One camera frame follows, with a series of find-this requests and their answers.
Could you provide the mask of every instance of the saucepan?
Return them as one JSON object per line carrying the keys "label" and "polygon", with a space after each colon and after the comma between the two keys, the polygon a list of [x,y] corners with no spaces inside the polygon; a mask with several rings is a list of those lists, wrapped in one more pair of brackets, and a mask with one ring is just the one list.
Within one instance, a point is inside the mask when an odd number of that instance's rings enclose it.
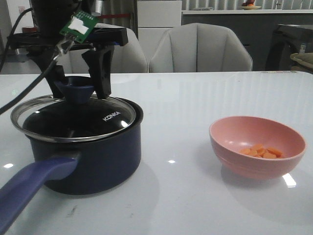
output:
{"label": "saucepan", "polygon": [[0,190],[0,234],[45,184],[72,195],[108,190],[128,179],[141,159],[136,103],[116,97],[71,103],[41,96],[17,106],[13,125],[29,139],[35,162]]}

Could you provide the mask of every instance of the wire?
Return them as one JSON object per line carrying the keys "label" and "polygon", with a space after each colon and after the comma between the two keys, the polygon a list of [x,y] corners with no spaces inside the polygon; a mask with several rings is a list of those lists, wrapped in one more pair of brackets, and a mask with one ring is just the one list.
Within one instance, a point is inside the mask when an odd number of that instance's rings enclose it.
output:
{"label": "wire", "polygon": [[52,60],[49,66],[42,72],[28,87],[25,88],[17,97],[11,100],[9,103],[0,108],[0,115],[12,108],[18,102],[20,102],[34,87],[41,82],[41,80],[51,71],[51,69],[56,65],[56,61]]}
{"label": "wire", "polygon": [[2,59],[1,59],[1,64],[0,64],[0,72],[2,70],[2,67],[4,65],[4,61],[5,61],[5,58],[8,54],[8,51],[9,51],[9,48],[10,48],[10,44],[11,44],[11,37],[13,36],[19,22],[21,21],[22,17],[27,13],[27,12],[30,12],[32,11],[33,8],[29,8],[29,9],[26,9],[24,10],[22,13],[20,13],[20,15],[18,16],[18,18],[16,19],[12,29],[11,29],[11,32],[10,32],[10,35],[8,36],[8,40],[6,41],[6,45],[5,45],[5,49],[4,49],[4,53],[3,53],[3,56],[2,56]]}

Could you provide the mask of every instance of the countertop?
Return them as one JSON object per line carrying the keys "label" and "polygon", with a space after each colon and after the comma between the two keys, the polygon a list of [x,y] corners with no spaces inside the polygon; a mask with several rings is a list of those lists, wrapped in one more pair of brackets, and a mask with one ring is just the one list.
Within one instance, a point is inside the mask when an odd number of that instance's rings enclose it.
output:
{"label": "countertop", "polygon": [[184,10],[183,15],[215,15],[215,14],[313,14],[313,10],[272,10],[272,9],[257,9],[257,10],[204,10],[192,11]]}
{"label": "countertop", "polygon": [[[35,77],[0,75],[1,105]],[[119,186],[93,195],[42,187],[6,235],[313,234],[312,90],[313,76],[304,72],[112,74],[112,96],[144,110],[139,168]],[[42,81],[24,100],[46,94]],[[306,139],[306,154],[284,178],[233,174],[215,156],[208,133],[212,122],[231,115],[289,125]],[[0,126],[2,187],[34,160],[9,111]]]}

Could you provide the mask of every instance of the circuit board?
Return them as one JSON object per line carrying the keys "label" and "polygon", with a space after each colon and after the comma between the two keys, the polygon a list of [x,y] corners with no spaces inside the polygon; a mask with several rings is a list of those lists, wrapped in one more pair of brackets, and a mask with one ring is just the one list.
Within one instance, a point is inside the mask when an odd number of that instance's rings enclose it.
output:
{"label": "circuit board", "polygon": [[76,42],[83,43],[98,22],[97,17],[80,11],[61,29],[60,34],[71,34]]}

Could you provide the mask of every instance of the white chair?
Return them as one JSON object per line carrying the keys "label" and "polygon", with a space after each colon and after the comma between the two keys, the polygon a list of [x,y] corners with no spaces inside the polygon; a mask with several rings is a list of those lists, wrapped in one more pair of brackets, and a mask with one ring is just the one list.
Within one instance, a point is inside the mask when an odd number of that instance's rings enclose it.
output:
{"label": "white chair", "polygon": [[[128,43],[114,47],[111,73],[148,72],[148,62],[134,32],[127,28]],[[88,73],[88,66],[81,54],[86,50],[71,50],[70,64],[73,73]]]}
{"label": "white chair", "polygon": [[191,23],[162,35],[149,72],[251,71],[252,58],[229,28]]}

